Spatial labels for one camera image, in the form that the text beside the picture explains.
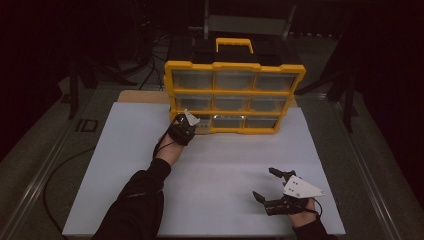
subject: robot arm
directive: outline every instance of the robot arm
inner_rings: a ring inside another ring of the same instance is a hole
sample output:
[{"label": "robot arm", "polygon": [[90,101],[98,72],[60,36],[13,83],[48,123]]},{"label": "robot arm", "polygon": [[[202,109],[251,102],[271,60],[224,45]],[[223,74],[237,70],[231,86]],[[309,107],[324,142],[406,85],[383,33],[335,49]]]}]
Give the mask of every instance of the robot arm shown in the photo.
[{"label": "robot arm", "polygon": [[306,207],[308,198],[325,195],[325,192],[296,176],[295,171],[282,172],[269,168],[269,172],[278,178],[284,178],[284,193],[281,199],[267,201],[265,197],[253,191],[256,201],[263,204],[269,216],[296,214],[311,211]]},{"label": "robot arm", "polygon": [[165,145],[160,147],[161,142],[165,138],[166,134],[173,140],[172,143],[177,143],[182,146],[187,146],[188,143],[194,138],[196,124],[200,122],[200,119],[193,116],[187,109],[184,110],[184,114],[178,114],[174,117],[171,124],[169,125],[166,132],[159,139],[159,142],[156,144],[155,149],[153,150],[153,158],[156,157],[157,153]]}]

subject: clear plastic drawer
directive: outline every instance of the clear plastic drawer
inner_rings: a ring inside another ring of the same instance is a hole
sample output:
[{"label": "clear plastic drawer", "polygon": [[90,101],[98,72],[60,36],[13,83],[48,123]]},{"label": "clear plastic drawer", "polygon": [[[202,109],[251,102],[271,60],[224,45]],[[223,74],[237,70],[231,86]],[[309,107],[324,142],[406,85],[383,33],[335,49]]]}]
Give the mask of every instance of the clear plastic drawer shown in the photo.
[{"label": "clear plastic drawer", "polygon": [[174,88],[212,89],[212,71],[172,70]]},{"label": "clear plastic drawer", "polygon": [[211,94],[176,94],[175,102],[177,110],[210,110]]},{"label": "clear plastic drawer", "polygon": [[289,91],[295,79],[295,73],[258,73],[255,89],[262,91]]},{"label": "clear plastic drawer", "polygon": [[214,95],[214,109],[227,111],[245,111],[249,96],[245,95]]},{"label": "clear plastic drawer", "polygon": [[243,126],[244,116],[214,115],[214,128],[241,128]]},{"label": "clear plastic drawer", "polygon": [[216,89],[250,90],[254,73],[250,71],[217,71]]},{"label": "clear plastic drawer", "polygon": [[274,128],[278,117],[273,116],[247,116],[246,128]]},{"label": "clear plastic drawer", "polygon": [[253,96],[250,110],[257,112],[282,112],[287,97]]},{"label": "clear plastic drawer", "polygon": [[196,134],[209,134],[211,128],[211,115],[196,115],[200,122],[196,125]]}]

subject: black sleeve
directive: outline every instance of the black sleeve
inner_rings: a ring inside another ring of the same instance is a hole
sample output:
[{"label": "black sleeve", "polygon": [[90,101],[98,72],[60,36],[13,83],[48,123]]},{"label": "black sleeve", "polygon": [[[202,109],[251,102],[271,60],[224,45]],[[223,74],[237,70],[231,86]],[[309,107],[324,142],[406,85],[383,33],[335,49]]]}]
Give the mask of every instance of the black sleeve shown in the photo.
[{"label": "black sleeve", "polygon": [[146,171],[136,172],[92,239],[154,239],[162,220],[163,181],[170,172],[171,166],[159,158]]},{"label": "black sleeve", "polygon": [[297,240],[337,240],[336,236],[327,234],[319,219],[305,226],[293,228],[293,231]]}]

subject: cable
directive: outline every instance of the cable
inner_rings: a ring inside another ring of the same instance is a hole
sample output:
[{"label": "cable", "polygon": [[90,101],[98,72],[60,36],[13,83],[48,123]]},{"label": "cable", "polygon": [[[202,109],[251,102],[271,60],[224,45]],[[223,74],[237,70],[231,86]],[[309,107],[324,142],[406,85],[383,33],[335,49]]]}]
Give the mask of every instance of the cable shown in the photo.
[{"label": "cable", "polygon": [[315,198],[312,198],[316,203],[318,203],[318,206],[319,206],[319,208],[320,208],[320,211],[319,211],[319,213],[318,213],[318,216],[321,218],[321,215],[322,215],[322,206],[321,206],[321,203],[319,203]]},{"label": "cable", "polygon": [[159,69],[155,68],[155,72],[156,72],[156,76],[157,76],[157,80],[158,80],[158,84],[159,84],[159,90],[163,89],[163,81],[161,78],[161,72]]},{"label": "cable", "polygon": [[148,66],[147,63],[138,64],[137,66],[135,66],[133,68],[122,70],[122,71],[118,72],[117,74],[119,74],[122,77],[129,77],[131,75],[134,75],[134,74],[144,70],[147,66]]},{"label": "cable", "polygon": [[44,188],[43,188],[43,205],[44,205],[44,209],[46,210],[47,215],[49,216],[50,220],[53,222],[54,226],[55,226],[55,227],[56,227],[56,229],[59,231],[59,233],[60,233],[60,235],[63,237],[63,239],[69,240],[69,238],[67,238],[66,236],[63,236],[63,235],[62,235],[62,228],[59,226],[59,223],[58,223],[58,222],[56,221],[56,219],[53,217],[53,215],[52,215],[52,213],[50,212],[50,209],[49,209],[49,207],[48,207],[48,205],[47,205],[47,187],[48,187],[49,182],[50,182],[50,180],[52,179],[53,175],[56,173],[56,171],[57,171],[57,170],[59,170],[59,169],[60,169],[63,165],[65,165],[65,163],[67,163],[67,162],[69,162],[69,161],[71,161],[71,160],[73,160],[73,159],[75,159],[75,158],[77,158],[77,157],[79,157],[79,156],[81,156],[81,155],[84,155],[84,154],[86,154],[86,153],[88,153],[88,152],[91,152],[91,151],[93,151],[95,148],[96,148],[96,147],[89,148],[89,149],[87,149],[87,150],[85,150],[85,151],[82,151],[82,152],[80,152],[80,153],[78,153],[78,154],[76,154],[76,155],[74,155],[74,156],[72,156],[72,157],[70,157],[70,158],[66,159],[65,161],[63,161],[63,162],[62,162],[61,164],[59,164],[56,168],[54,168],[54,169],[53,169],[53,171],[50,173],[49,178],[48,178],[48,179],[47,179],[47,181],[46,181],[46,184],[44,185]]},{"label": "cable", "polygon": [[166,145],[163,145],[162,147],[160,147],[160,148],[158,149],[158,151],[156,152],[156,154],[157,154],[160,150],[162,150],[163,148],[168,147],[169,145],[171,145],[171,144],[173,144],[173,143],[175,143],[175,142],[170,142],[170,143],[168,143],[168,144],[166,144]]},{"label": "cable", "polygon": [[156,55],[154,53],[152,53],[152,56],[155,57],[155,58],[157,58],[157,59],[159,59],[159,60],[162,60],[162,61],[166,62],[166,59],[161,58],[161,57],[159,57],[158,55]]},{"label": "cable", "polygon": [[169,34],[165,34],[165,35],[163,35],[162,37],[159,37],[158,39],[154,40],[154,41],[153,41],[153,44],[154,44],[154,45],[156,45],[156,44],[169,45],[169,43],[161,43],[161,41],[162,41],[163,39],[168,38],[168,37],[170,37],[170,35],[169,35]]},{"label": "cable", "polygon": [[147,75],[146,78],[144,78],[144,80],[141,83],[141,85],[138,88],[138,90],[141,90],[143,88],[144,84],[146,84],[147,80],[149,80],[150,76],[152,75],[153,71],[155,70],[155,67],[156,67],[155,59],[154,58],[151,58],[151,60],[152,60],[152,67],[151,67],[152,69],[150,69],[149,74]]}]

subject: white paper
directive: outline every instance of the white paper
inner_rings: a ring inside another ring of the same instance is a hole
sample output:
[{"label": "white paper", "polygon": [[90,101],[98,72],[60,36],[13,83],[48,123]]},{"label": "white paper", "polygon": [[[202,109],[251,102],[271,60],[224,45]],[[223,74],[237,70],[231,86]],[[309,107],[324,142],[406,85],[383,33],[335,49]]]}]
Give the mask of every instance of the white paper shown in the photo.
[{"label": "white paper", "polygon": [[[122,187],[146,169],[169,125],[169,105],[115,103],[63,230],[93,235]],[[292,235],[286,216],[267,216],[252,191],[267,200],[282,197],[282,179],[268,172],[295,170],[325,191],[318,197],[328,233],[343,224],[300,108],[290,108],[273,135],[198,135],[165,180],[159,236],[231,237]]]}]

